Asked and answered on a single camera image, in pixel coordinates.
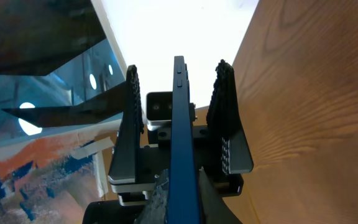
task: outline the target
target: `white oval light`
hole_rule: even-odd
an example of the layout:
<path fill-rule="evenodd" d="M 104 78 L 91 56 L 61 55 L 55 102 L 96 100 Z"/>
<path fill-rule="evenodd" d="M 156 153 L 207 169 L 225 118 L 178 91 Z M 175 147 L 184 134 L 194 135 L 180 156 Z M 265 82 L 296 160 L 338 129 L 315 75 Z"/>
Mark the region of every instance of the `white oval light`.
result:
<path fill-rule="evenodd" d="M 89 81 L 91 82 L 92 89 L 96 89 L 96 79 L 94 78 L 93 74 L 89 75 Z"/>
<path fill-rule="evenodd" d="M 111 65 L 109 65 L 109 71 L 110 71 L 110 75 L 112 75 L 112 67 L 111 67 Z"/>
<path fill-rule="evenodd" d="M 22 103 L 19 107 L 20 109 L 24 109 L 24 108 L 35 108 L 35 106 L 32 103 Z M 33 134 L 39 134 L 42 132 L 42 128 L 38 128 L 37 126 L 30 124 L 28 122 L 26 122 L 23 119 L 19 118 L 19 124 L 20 127 L 22 127 L 23 131 L 27 134 L 27 135 L 33 135 Z"/>

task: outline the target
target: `blue bar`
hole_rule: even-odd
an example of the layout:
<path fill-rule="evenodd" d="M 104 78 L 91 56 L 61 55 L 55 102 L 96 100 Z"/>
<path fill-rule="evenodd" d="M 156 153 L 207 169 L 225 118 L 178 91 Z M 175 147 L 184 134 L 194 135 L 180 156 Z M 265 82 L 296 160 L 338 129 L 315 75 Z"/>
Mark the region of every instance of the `blue bar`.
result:
<path fill-rule="evenodd" d="M 201 223 L 192 123 L 189 114 L 189 83 L 183 56 L 176 56 L 173 70 L 171 164 L 168 223 Z"/>

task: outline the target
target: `wooden table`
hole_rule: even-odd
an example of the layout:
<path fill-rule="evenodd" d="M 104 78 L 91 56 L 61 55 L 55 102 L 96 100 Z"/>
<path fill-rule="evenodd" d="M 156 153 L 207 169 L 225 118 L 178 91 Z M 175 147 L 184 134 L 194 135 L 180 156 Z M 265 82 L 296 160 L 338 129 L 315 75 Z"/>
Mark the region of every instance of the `wooden table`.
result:
<path fill-rule="evenodd" d="M 260 0 L 233 65 L 243 223 L 358 223 L 358 1 Z"/>

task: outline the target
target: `wooden surface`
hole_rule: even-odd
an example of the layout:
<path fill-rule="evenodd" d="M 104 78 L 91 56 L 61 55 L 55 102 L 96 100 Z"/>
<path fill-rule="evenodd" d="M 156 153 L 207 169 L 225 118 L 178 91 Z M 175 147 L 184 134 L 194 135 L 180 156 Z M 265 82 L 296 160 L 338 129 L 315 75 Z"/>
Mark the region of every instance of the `wooden surface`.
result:
<path fill-rule="evenodd" d="M 260 0 L 233 67 L 256 222 L 358 223 L 358 1 Z"/>

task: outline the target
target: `bright white panel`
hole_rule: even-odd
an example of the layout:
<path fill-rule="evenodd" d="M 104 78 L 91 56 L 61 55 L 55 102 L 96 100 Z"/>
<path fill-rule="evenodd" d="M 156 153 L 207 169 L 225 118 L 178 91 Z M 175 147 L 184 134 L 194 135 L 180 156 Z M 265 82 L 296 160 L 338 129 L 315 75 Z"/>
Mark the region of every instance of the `bright white panel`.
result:
<path fill-rule="evenodd" d="M 172 90 L 173 57 L 188 66 L 190 101 L 208 106 L 221 59 L 232 64 L 258 0 L 102 0 L 126 65 L 135 64 L 142 106 Z"/>

